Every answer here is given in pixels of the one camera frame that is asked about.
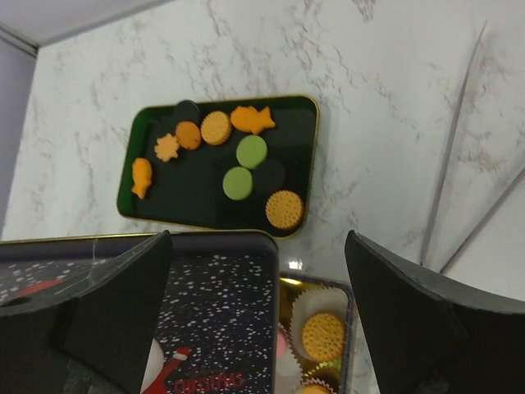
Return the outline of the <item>gold cookie tin box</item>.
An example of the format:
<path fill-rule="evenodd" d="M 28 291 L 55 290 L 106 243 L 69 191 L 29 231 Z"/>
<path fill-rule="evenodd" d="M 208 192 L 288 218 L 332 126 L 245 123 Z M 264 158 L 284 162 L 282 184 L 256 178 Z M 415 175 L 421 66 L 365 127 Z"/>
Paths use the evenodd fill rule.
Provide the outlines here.
<path fill-rule="evenodd" d="M 328 362 L 315 362 L 302 357 L 294 348 L 290 335 L 290 321 L 292 318 L 293 303 L 297 298 L 308 290 L 320 288 L 338 288 L 347 293 L 349 307 L 347 314 L 347 337 L 345 348 L 340 358 Z M 298 273 L 283 274 L 279 282 L 279 301 L 277 324 L 281 324 L 287 331 L 292 351 L 302 369 L 302 380 L 306 375 L 313 373 L 330 373 L 340 379 L 340 390 L 338 393 L 348 391 L 349 367 L 352 364 L 352 352 L 354 344 L 354 296 L 351 286 L 347 283 L 323 280 Z"/>

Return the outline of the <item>pink cookie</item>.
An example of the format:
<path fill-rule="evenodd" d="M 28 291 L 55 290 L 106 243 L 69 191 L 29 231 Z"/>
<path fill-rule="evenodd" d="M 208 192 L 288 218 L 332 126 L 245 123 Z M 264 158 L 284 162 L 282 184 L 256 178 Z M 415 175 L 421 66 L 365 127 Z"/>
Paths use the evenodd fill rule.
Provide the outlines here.
<path fill-rule="evenodd" d="M 276 357 L 280 359 L 287 350 L 287 337 L 285 331 L 282 328 L 277 329 L 276 337 Z"/>

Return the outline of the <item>gold tin lid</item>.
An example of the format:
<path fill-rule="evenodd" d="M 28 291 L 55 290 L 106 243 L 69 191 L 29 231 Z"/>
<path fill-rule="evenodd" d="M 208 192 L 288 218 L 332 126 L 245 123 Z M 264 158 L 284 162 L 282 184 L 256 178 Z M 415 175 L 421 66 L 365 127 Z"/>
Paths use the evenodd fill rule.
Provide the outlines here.
<path fill-rule="evenodd" d="M 278 251 L 258 231 L 171 233 L 173 256 L 137 393 L 271 393 L 276 364 Z M 102 250 L 158 233 L 70 237 Z M 1 263 L 1 307 L 80 274 L 73 259 Z"/>

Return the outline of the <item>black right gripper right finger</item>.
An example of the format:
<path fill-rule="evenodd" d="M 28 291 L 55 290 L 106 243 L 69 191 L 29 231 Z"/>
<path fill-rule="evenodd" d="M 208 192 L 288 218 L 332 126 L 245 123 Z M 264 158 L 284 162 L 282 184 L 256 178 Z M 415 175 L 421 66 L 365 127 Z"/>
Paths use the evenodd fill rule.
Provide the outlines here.
<path fill-rule="evenodd" d="M 524 303 L 350 231 L 345 260 L 382 393 L 522 393 Z"/>

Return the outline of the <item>tan sandwich cookie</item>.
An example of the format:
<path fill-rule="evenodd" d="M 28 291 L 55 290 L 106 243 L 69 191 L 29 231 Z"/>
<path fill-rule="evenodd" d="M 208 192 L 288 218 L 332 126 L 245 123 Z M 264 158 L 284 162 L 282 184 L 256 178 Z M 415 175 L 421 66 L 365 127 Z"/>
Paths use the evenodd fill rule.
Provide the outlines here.
<path fill-rule="evenodd" d="M 301 342 L 311 360 L 335 360 L 344 351 L 345 324 L 334 314 L 314 314 L 303 325 Z"/>
<path fill-rule="evenodd" d="M 225 112 L 210 112 L 201 123 L 201 135 L 204 141 L 210 145 L 225 143 L 230 134 L 232 126 L 229 116 Z"/>
<path fill-rule="evenodd" d="M 304 202 L 293 191 L 279 190 L 268 198 L 265 214 L 275 228 L 290 230 L 300 224 L 304 215 Z"/>

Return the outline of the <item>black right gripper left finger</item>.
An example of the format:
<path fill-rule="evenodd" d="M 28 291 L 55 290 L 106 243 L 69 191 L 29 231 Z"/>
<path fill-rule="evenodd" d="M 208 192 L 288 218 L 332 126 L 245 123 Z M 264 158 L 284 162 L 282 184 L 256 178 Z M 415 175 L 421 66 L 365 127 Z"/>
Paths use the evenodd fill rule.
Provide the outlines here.
<path fill-rule="evenodd" d="M 4 393 L 137 393 L 173 256 L 167 231 L 103 262 L 78 240 L 4 243 L 1 263 L 73 259 L 82 273 L 1 307 Z"/>

